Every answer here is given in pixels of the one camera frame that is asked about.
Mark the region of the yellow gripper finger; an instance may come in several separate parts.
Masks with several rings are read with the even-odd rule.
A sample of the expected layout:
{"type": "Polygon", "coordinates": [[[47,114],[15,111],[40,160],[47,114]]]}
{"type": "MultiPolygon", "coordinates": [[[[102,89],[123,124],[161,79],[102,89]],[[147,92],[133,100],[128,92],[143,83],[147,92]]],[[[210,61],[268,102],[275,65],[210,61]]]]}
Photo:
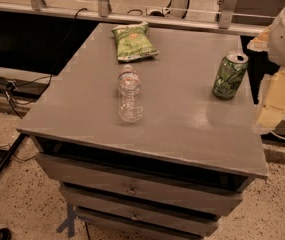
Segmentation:
{"type": "Polygon", "coordinates": [[[249,41],[247,48],[255,52],[267,52],[269,50],[269,33],[270,28],[266,27],[257,37],[249,41]]]}
{"type": "Polygon", "coordinates": [[[285,116],[285,67],[265,74],[258,91],[256,130],[274,130],[285,116]]]}

